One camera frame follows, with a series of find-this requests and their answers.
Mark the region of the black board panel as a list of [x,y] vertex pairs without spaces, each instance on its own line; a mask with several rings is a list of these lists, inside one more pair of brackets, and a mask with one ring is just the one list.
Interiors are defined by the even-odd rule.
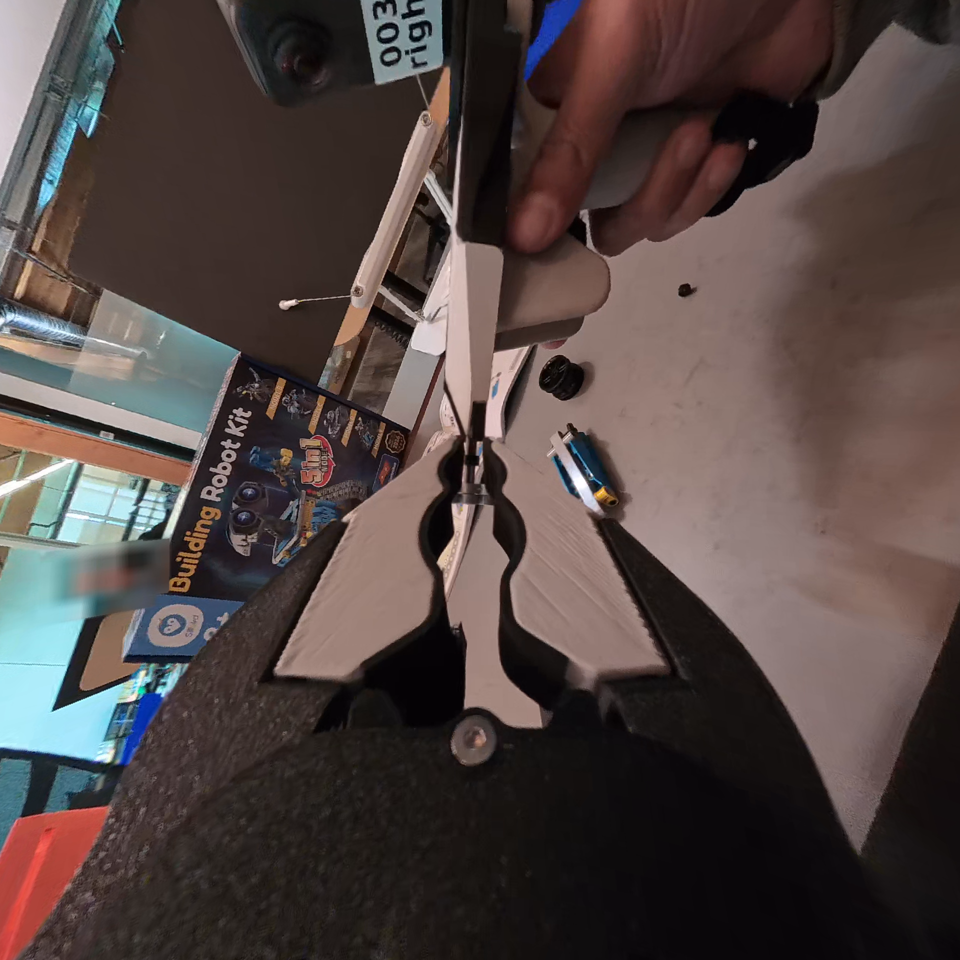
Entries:
[[122,2],[76,276],[317,381],[416,122],[418,82],[295,107],[258,90],[216,2]]

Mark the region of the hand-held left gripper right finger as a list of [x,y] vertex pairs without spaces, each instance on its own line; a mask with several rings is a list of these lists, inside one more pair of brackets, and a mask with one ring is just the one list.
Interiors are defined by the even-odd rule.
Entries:
[[669,674],[641,606],[603,537],[604,519],[501,440],[484,475],[492,534],[507,559],[501,665],[517,687],[602,687]]

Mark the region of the grey axle connector piece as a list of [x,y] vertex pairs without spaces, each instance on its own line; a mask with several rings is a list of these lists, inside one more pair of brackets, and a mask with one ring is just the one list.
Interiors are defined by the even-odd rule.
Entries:
[[486,402],[470,402],[465,413],[454,404],[453,413],[462,441],[462,476],[453,502],[462,506],[490,506],[493,499],[485,485],[483,462]]

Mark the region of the blue grey brick assembly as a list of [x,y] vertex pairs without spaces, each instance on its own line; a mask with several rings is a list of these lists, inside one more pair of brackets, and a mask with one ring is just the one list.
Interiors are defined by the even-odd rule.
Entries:
[[617,485],[591,437],[569,422],[549,438],[547,457],[571,497],[596,515],[620,506]]

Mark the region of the dark blue robot kit box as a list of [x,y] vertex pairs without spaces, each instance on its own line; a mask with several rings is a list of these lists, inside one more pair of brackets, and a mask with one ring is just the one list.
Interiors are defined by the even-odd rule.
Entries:
[[394,479],[409,438],[238,355],[177,499],[166,591],[131,621],[125,661],[190,661],[325,527]]

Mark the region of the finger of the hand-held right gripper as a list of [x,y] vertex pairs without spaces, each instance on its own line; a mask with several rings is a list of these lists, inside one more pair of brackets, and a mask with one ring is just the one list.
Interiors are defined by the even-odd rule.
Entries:
[[475,444],[486,434],[502,278],[499,247],[452,244],[444,387],[460,433]]

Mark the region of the person's right hand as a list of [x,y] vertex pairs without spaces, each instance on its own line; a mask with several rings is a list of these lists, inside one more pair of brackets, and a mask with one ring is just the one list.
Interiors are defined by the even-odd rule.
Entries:
[[530,80],[556,117],[512,203],[511,246],[549,247],[586,208],[623,118],[673,104],[697,113],[669,136],[628,201],[592,216],[592,241],[615,257],[695,225],[746,157],[739,143],[714,143],[706,111],[739,91],[800,97],[830,61],[833,10],[827,1],[582,2]]

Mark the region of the beige back chair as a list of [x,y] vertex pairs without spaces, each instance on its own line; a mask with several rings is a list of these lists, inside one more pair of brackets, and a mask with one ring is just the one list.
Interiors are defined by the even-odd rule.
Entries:
[[151,662],[142,655],[126,659],[127,634],[140,614],[140,610],[127,610],[83,620],[51,707],[53,713],[125,683],[139,667]]

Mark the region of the grey desk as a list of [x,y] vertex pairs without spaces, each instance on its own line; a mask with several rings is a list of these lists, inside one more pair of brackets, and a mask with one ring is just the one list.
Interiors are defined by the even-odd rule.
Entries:
[[[507,443],[561,490],[589,431],[623,527],[748,648],[851,842],[870,830],[958,606],[958,46],[891,27],[810,155],[722,216],[610,263]],[[690,283],[697,292],[678,296]]]

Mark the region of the silver ventilation duct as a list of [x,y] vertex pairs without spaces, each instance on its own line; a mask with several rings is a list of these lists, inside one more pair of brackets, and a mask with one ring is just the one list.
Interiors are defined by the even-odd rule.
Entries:
[[1,337],[5,341],[80,352],[88,336],[85,328],[70,320],[1,297]]

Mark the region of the black toy wheel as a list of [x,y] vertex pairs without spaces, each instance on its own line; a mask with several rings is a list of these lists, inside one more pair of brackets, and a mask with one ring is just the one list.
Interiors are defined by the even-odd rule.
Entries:
[[555,355],[542,367],[537,385],[546,395],[569,402],[582,391],[585,380],[586,372],[580,364],[565,355]]

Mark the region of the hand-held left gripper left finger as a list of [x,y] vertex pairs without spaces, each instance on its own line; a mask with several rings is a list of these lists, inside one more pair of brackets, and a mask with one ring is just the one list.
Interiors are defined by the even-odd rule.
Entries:
[[274,667],[281,679],[349,683],[444,606],[451,537],[447,437],[350,515]]

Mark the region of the instruction booklet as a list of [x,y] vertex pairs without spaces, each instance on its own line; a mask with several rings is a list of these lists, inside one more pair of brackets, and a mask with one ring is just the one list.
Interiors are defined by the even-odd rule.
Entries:
[[[524,346],[498,351],[494,354],[490,390],[486,402],[487,435],[495,438],[505,436],[512,395],[533,353],[533,346]],[[443,442],[452,437],[457,430],[455,415],[451,403],[446,397],[440,401],[438,415],[440,427],[428,440],[421,456],[422,459],[426,459]],[[478,511],[479,508],[473,505],[454,505],[451,508],[453,534],[450,542],[443,548],[438,557],[438,568],[441,572],[446,598],[450,598],[452,594]]]

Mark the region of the orange plastic bin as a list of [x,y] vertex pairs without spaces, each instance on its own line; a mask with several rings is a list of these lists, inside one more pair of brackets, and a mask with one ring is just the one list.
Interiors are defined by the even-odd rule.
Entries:
[[1,957],[27,947],[89,855],[107,806],[18,819],[1,853]]

